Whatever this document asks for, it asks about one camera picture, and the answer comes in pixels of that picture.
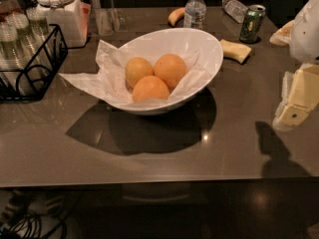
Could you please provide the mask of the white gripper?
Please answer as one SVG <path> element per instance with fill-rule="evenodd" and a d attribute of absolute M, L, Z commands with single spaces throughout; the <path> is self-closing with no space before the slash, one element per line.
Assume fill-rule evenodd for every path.
<path fill-rule="evenodd" d="M 309 0 L 294 21 L 291 20 L 270 37 L 270 43 L 285 46 L 302 64 L 295 72 L 286 72 L 282 80 L 281 102 L 272 126 L 288 131 L 303 124 L 319 105 L 319 0 Z"/>

